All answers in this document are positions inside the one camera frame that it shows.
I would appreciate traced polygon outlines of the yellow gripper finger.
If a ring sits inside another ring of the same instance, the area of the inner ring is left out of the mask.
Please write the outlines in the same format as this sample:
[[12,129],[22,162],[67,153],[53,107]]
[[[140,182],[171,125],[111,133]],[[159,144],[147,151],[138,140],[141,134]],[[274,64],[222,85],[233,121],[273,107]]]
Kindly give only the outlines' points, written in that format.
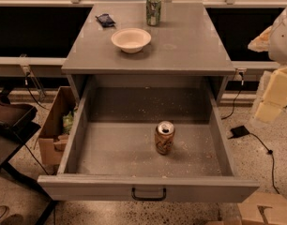
[[261,102],[255,112],[254,117],[261,122],[271,123],[279,116],[281,112],[281,108],[272,104]]
[[263,100],[265,103],[279,108],[287,106],[287,66],[281,67],[271,74]]

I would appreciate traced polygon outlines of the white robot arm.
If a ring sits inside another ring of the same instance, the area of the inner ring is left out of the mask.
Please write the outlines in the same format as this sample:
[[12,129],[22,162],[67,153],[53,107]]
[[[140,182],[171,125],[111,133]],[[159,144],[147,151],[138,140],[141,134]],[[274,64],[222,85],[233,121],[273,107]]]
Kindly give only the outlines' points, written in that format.
[[257,123],[269,124],[287,106],[287,7],[271,26],[249,43],[248,49],[258,53],[268,52],[269,58],[280,64],[270,74],[252,116]]

